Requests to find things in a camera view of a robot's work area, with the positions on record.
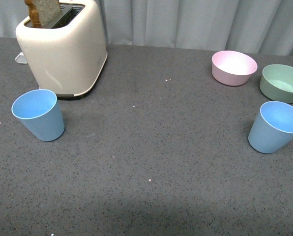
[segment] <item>cup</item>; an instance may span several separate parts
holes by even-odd
[[[293,139],[293,106],[279,101],[262,104],[248,135],[261,153],[273,153]]]
[[[61,110],[54,92],[37,89],[18,97],[12,114],[38,139],[52,141],[64,132]]]

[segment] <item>bowl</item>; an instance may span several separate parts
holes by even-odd
[[[263,69],[260,90],[269,99],[293,103],[293,67],[281,64]]]
[[[213,77],[229,86],[240,86],[248,81],[258,66],[250,56],[236,51],[220,51],[212,56]]]

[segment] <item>green bowl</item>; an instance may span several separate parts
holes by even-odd
[[[293,67],[280,64],[266,66],[260,90],[271,100],[293,103]]]

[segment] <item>pink bowl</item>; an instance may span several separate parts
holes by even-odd
[[[212,57],[213,77],[229,86],[239,86],[256,72],[258,66],[250,56],[235,51],[220,51]]]

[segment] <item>gray countertop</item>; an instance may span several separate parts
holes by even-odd
[[[38,88],[20,51],[0,38],[1,236],[293,235],[293,140],[273,154],[247,140],[262,69],[293,57],[250,55],[258,70],[230,87],[212,51],[110,45],[45,143],[11,113]]]

